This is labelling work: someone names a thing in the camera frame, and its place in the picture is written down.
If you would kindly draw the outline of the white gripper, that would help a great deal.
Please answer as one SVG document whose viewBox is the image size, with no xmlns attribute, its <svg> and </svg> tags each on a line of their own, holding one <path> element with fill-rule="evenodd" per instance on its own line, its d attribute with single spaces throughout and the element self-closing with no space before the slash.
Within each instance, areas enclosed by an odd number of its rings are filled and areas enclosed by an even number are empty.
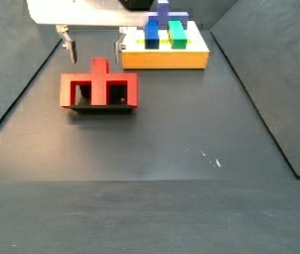
<svg viewBox="0 0 300 254">
<path fill-rule="evenodd" d="M 114 43 L 115 63 L 119 64 L 126 47 L 126 27 L 142 27 L 150 12 L 150 0 L 27 0 L 27 5 L 31 18 L 37 24 L 56 25 L 74 64 L 75 40 L 68 34 L 67 25 L 119 27 L 119 37 Z"/>
</svg>

